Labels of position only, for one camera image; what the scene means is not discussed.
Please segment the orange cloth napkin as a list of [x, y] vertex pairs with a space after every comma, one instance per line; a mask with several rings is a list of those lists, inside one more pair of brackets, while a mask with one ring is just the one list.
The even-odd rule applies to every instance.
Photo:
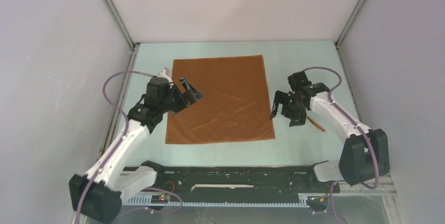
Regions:
[[167, 144], [245, 142], [275, 138], [262, 55], [175, 59], [173, 79], [185, 77], [204, 96], [168, 114]]

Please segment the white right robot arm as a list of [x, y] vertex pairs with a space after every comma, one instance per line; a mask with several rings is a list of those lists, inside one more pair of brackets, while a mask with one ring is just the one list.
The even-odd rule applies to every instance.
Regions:
[[324, 161], [313, 166], [305, 177], [306, 187], [319, 191], [326, 182], [341, 180], [354, 186], [370, 179], [379, 179], [390, 172], [388, 137], [382, 129], [371, 129], [344, 110], [323, 83], [293, 87], [290, 92], [276, 91], [270, 117], [281, 114], [289, 126], [306, 122], [308, 111], [324, 119], [343, 144], [339, 160]]

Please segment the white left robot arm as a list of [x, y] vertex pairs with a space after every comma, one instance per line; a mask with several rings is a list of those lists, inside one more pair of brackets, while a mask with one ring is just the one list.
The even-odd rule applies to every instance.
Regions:
[[86, 216], [100, 223], [112, 223], [123, 203], [138, 192], [150, 187], [161, 190], [166, 184], [164, 174], [146, 166], [138, 167], [130, 175], [121, 176], [128, 159], [141, 143], [153, 133], [167, 112], [178, 114], [203, 98], [185, 78], [179, 79], [182, 92], [171, 78], [168, 68], [157, 75], [148, 74], [145, 92], [137, 103], [124, 112], [110, 99], [124, 119], [124, 126], [104, 154], [84, 174], [74, 174], [69, 181], [74, 222]]

